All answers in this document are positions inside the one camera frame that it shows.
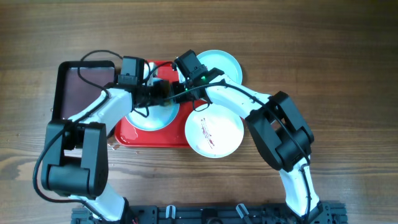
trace white robotic arm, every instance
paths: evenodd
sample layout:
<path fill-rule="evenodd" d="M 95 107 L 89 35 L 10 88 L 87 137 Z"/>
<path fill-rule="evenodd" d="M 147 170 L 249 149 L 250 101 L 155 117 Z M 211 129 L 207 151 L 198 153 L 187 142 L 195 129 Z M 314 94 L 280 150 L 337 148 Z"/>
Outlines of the white robotic arm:
<path fill-rule="evenodd" d="M 227 75 L 220 75 L 216 77 L 211 83 L 216 83 L 224 80 L 226 83 L 236 86 L 249 94 L 255 96 L 261 100 L 264 104 L 269 101 L 270 95 L 258 93 L 250 90 L 242 85 L 239 85 L 232 81 Z M 109 90 L 110 99 L 99 108 L 92 116 L 82 121 L 83 123 L 98 122 L 106 124 L 107 134 L 116 125 L 116 123 L 124 116 L 129 114 L 132 109 L 132 98 L 128 91 L 110 88 Z M 211 86 L 206 89 L 206 93 L 211 102 L 224 106 L 230 109 L 232 112 L 238 114 L 242 118 L 246 118 L 250 115 L 251 111 L 258 110 L 261 105 L 253 102 L 252 99 L 244 95 L 238 90 L 232 88 L 226 88 L 225 86 Z M 105 97 L 104 92 L 101 96 L 93 102 L 89 107 L 72 116 L 70 119 L 77 119 L 85 114 L 90 109 L 94 108 L 99 102 Z M 306 163 L 305 159 L 301 160 L 294 165 L 292 171 L 287 172 L 283 169 L 279 171 L 280 177 L 285 187 L 286 192 L 286 203 L 293 212 L 298 216 L 304 216 L 307 211 L 307 189 L 303 175 L 300 171 L 301 165 Z M 317 206 L 319 197 L 315 193 L 312 185 L 312 179 L 310 175 L 309 167 L 305 168 L 307 181 L 310 187 L 311 196 L 311 210 Z M 72 195 L 71 198 L 80 198 L 86 200 L 93 208 L 101 212 L 103 216 L 109 221 L 115 221 L 120 219 L 123 212 L 124 200 L 121 196 L 107 185 L 102 195 L 96 198 L 96 200 L 89 200 L 85 197 L 79 197 Z"/>
<path fill-rule="evenodd" d="M 162 100 L 184 102 L 206 97 L 212 103 L 224 106 L 246 120 L 260 155 L 272 168 L 279 170 L 285 187 L 286 204 L 297 217 L 303 217 L 317 207 L 319 197 L 313 189 L 309 167 L 302 168 L 309 161 L 313 134 L 285 93 L 280 92 L 274 96 L 258 93 L 235 83 L 221 70 L 214 68 L 208 71 L 190 50 L 175 60 L 187 81 L 169 86 L 171 94 L 166 91 L 168 96 L 165 96 L 165 91 L 154 91 L 152 93 L 157 95 L 154 96 L 146 87 L 142 88 L 142 82 L 138 81 L 138 73 L 144 73 L 144 77 L 148 74 L 147 67 L 143 66 L 144 62 L 134 57 L 126 59 L 125 63 L 123 58 L 122 64 L 122 74 L 125 75 L 120 75 L 118 83 L 107 89 L 109 99 L 105 103 L 103 101 L 106 93 L 103 91 L 96 101 L 68 121 L 52 121 L 47 126 L 46 142 L 57 139 L 54 137 L 56 131 L 60 130 L 58 134 L 63 131 L 64 134 L 50 144 L 49 153 L 45 154 L 42 169 L 42 185 L 45 189 L 72 199 L 84 200 L 86 206 L 90 206 L 89 209 L 95 210 L 101 214 L 100 218 L 107 221 L 120 221 L 130 217 L 126 216 L 127 200 L 118 195 L 109 184 L 105 185 L 108 176 L 106 135 L 135 106 L 142 106 L 136 103 L 141 101 L 137 99 L 138 95 L 148 101 L 144 103 L 145 106 L 161 104 Z M 72 123 L 100 103 L 103 103 L 102 106 L 81 120 L 79 127 L 76 122 Z M 287 128 L 278 117 L 285 118 Z M 275 120 L 284 130 L 274 130 L 271 127 Z M 66 129 L 72 125 L 75 129 L 66 134 Z M 81 144 L 83 154 L 80 160 L 63 156 L 64 149 L 73 149 Z M 76 180 L 65 180 L 71 172 L 76 175 Z"/>

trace white bowl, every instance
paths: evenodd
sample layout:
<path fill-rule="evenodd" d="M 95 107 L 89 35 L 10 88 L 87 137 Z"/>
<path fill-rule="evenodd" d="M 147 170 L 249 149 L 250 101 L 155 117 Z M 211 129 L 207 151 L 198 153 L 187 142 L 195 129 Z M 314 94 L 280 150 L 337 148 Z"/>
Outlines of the white bowl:
<path fill-rule="evenodd" d="M 206 108 L 201 105 L 197 110 Z M 242 119 L 220 105 L 192 111 L 185 123 L 185 137 L 191 148 L 209 158 L 221 158 L 234 152 L 243 140 Z"/>

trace red stain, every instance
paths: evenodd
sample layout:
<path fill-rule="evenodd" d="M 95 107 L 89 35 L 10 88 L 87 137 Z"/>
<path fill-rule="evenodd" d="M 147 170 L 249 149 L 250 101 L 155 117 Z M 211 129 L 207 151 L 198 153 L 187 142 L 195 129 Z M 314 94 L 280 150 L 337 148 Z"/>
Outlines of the red stain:
<path fill-rule="evenodd" d="M 205 138 L 207 139 L 209 146 L 213 148 L 211 145 L 215 146 L 213 141 L 211 140 L 211 134 L 208 132 L 207 125 L 206 125 L 206 118 L 203 118 L 201 121 L 201 130 Z"/>

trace red tray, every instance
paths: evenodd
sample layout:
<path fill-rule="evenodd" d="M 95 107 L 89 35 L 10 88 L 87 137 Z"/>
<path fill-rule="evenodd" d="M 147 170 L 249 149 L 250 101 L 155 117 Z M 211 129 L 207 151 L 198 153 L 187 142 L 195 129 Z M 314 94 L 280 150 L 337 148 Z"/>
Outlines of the red tray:
<path fill-rule="evenodd" d="M 171 82 L 178 81 L 178 73 L 172 70 L 171 65 L 159 68 L 158 77 Z M 204 104 L 196 101 L 195 106 Z M 135 128 L 130 122 L 123 118 L 116 125 L 114 136 L 118 142 L 127 147 L 181 147 L 188 148 L 189 144 L 185 138 L 185 122 L 193 111 L 192 103 L 180 104 L 175 119 L 165 128 L 158 131 L 143 131 Z"/>

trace wood grain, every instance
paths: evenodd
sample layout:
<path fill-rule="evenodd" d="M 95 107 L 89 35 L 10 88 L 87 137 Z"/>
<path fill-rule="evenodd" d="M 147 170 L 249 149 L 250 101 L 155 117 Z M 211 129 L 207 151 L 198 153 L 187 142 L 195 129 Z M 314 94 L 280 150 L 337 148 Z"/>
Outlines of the wood grain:
<path fill-rule="evenodd" d="M 159 60 L 188 49 L 231 53 L 246 86 L 287 92 L 313 129 L 320 198 L 346 203 L 350 223 L 398 221 L 396 1 L 0 2 L 0 223 L 69 223 L 77 205 L 41 200 L 32 169 L 58 65 L 94 49 Z M 109 181 L 133 205 L 285 197 L 247 130 L 222 159 L 120 147 L 109 148 L 109 164 Z"/>

